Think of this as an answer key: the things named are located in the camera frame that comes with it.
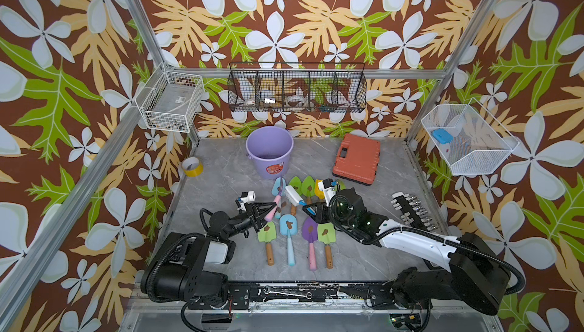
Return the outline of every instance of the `bucket label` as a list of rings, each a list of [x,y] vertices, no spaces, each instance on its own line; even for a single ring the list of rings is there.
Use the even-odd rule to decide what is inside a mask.
[[[270,175],[276,175],[276,174],[279,174],[283,168],[284,168],[284,163],[280,162],[276,165],[271,165],[271,166],[266,167],[266,171]]]

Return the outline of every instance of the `tape roll in basket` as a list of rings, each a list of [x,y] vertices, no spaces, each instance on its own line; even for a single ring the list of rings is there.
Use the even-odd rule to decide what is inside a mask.
[[[182,168],[188,177],[199,176],[203,173],[203,163],[197,157],[189,157],[184,160]]]

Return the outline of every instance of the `blue sponge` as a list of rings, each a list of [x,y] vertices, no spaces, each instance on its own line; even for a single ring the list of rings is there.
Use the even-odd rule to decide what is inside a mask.
[[[436,129],[435,131],[432,131],[432,136],[442,145],[450,143],[452,139],[454,139],[452,135],[450,135],[450,133],[444,129]]]

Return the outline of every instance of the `white wire basket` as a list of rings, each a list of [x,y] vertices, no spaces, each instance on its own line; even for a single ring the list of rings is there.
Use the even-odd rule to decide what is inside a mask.
[[[150,129],[188,133],[205,91],[199,75],[174,71],[153,74],[140,113]]]
[[[452,175],[492,174],[519,145],[503,124],[480,103],[475,103],[483,109],[481,112],[484,111],[488,122],[470,103],[436,105],[422,119],[422,126],[448,163]],[[433,135],[438,129],[447,131],[452,140],[445,144],[438,141]]]

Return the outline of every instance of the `wall-mounted basket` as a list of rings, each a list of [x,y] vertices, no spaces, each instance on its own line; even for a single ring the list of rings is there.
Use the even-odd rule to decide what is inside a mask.
[[[519,145],[503,124],[476,103],[484,110],[488,122],[499,133],[504,133],[505,138],[470,103],[436,105],[422,119],[424,129],[448,163],[452,175],[492,174]],[[450,139],[448,143],[438,140],[438,134],[444,133],[440,130],[450,135],[446,135]]]
[[[140,113],[150,129],[188,133],[205,89],[199,75],[156,71],[144,89],[150,90]]]
[[[339,64],[302,65],[304,68],[262,68],[257,63],[230,63],[227,89],[231,111],[361,112],[365,109],[364,64],[351,64],[349,68],[343,64],[345,69]]]

